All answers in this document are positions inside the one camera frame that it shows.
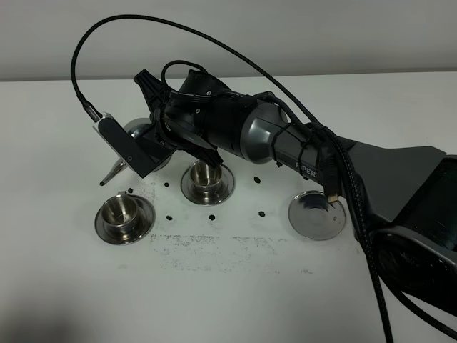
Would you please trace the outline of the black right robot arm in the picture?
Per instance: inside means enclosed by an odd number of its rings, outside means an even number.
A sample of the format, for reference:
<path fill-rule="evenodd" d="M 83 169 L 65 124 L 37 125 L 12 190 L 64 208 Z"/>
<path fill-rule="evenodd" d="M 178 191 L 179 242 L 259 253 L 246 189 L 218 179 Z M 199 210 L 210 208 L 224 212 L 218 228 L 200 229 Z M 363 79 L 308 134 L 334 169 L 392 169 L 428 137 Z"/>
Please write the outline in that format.
<path fill-rule="evenodd" d="M 271 92 L 243 95 L 205 71 L 178 90 L 147 71 L 135 76 L 151 112 L 141 148 L 155 164 L 184 151 L 208 166 L 224 150 L 274 161 L 343 197 L 356 238 L 368 242 L 386 285 L 456 312 L 456 158 L 432 146 L 385 149 L 300 122 Z"/>

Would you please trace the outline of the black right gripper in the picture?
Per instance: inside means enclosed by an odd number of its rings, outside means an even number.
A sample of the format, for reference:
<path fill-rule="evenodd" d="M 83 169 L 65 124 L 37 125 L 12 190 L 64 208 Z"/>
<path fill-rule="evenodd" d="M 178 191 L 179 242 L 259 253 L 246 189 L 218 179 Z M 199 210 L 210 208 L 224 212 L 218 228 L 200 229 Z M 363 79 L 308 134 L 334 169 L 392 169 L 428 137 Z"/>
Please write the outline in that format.
<path fill-rule="evenodd" d="M 180 150 L 212 168 L 223 163 L 217 148 L 204 134 L 204 110 L 186 96 L 168 89 L 147 70 L 134 77 L 150 110 L 146 131 L 136 139 L 155 168 Z"/>

